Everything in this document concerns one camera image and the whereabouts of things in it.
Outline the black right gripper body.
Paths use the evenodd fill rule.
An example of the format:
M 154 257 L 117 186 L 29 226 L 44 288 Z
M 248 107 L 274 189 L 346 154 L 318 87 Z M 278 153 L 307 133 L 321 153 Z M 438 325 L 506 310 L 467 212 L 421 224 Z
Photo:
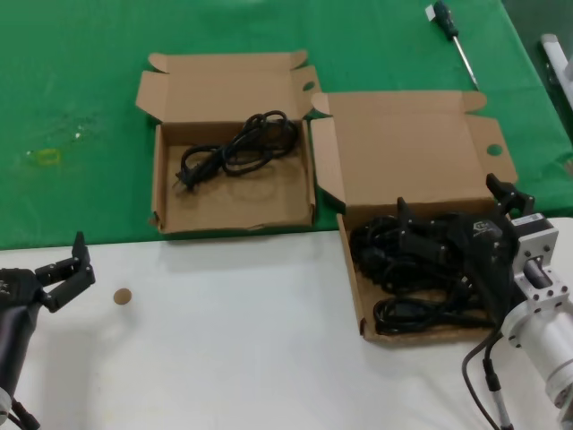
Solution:
M 493 212 L 462 214 L 451 224 L 451 241 L 487 313 L 501 325 L 518 296 L 512 268 L 517 240 L 509 219 Z

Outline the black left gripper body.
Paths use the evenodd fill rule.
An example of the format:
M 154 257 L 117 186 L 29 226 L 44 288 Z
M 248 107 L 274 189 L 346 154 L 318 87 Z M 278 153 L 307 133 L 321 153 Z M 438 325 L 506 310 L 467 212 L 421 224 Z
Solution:
M 1 270 L 1 388 L 15 394 L 44 287 L 38 269 Z

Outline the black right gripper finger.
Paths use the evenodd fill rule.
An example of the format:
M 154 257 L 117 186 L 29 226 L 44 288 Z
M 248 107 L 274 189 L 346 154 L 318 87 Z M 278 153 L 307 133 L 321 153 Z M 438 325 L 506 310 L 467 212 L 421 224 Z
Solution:
M 461 212 L 453 211 L 433 219 L 419 219 L 398 197 L 398 251 L 437 265 L 459 265 L 460 252 L 449 237 L 449 229 L 461 216 Z
M 488 220 L 499 220 L 511 214 L 519 216 L 534 213 L 535 198 L 527 193 L 520 192 L 513 183 L 500 181 L 493 173 L 486 176 L 486 186 L 495 203 L 487 212 Z

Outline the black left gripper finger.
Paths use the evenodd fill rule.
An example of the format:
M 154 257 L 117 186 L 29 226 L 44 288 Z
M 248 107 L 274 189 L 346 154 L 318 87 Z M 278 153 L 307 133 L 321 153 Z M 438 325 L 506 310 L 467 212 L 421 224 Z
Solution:
M 70 258 L 36 269 L 35 276 L 41 285 L 38 300 L 50 313 L 57 312 L 93 285 L 95 272 L 83 233 L 77 232 Z

